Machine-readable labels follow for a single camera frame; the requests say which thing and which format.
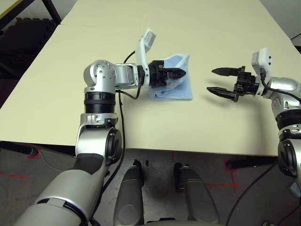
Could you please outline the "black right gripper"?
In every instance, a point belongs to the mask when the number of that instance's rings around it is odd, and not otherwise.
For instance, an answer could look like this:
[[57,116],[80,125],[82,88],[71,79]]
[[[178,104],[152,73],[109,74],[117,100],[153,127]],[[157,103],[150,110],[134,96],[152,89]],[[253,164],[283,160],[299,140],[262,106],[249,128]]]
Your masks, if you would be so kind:
[[220,76],[237,76],[237,81],[234,85],[234,92],[220,87],[207,87],[206,89],[219,97],[230,99],[237,102],[240,96],[255,95],[259,84],[256,83],[256,77],[250,72],[245,71],[245,66],[240,68],[215,68],[211,72]]

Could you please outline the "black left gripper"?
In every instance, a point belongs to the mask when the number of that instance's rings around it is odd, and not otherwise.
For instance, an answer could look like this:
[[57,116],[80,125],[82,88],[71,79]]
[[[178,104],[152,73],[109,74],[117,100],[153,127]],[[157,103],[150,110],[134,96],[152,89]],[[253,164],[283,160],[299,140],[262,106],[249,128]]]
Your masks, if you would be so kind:
[[181,68],[164,68],[163,60],[152,61],[149,64],[149,72],[150,86],[166,86],[166,81],[175,82],[186,75],[186,72]]

